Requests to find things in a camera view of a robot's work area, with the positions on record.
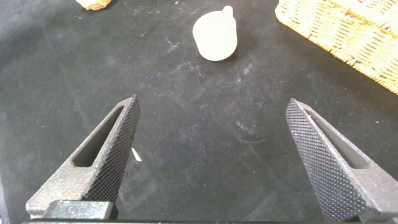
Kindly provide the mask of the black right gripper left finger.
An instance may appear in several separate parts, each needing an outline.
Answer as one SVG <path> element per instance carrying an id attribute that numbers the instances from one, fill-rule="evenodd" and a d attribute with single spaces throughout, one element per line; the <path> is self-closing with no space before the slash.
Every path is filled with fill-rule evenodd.
<path id="1" fill-rule="evenodd" d="M 136 95 L 120 101 L 27 201 L 31 218 L 56 200 L 115 202 L 140 117 Z"/>

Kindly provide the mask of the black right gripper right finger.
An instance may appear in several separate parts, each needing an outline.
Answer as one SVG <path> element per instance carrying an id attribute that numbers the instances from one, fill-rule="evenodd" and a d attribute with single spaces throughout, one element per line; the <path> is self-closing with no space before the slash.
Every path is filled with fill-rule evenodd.
<path id="1" fill-rule="evenodd" d="M 329 222 L 397 222 L 397 181 L 308 105 L 290 99 L 285 118 Z"/>

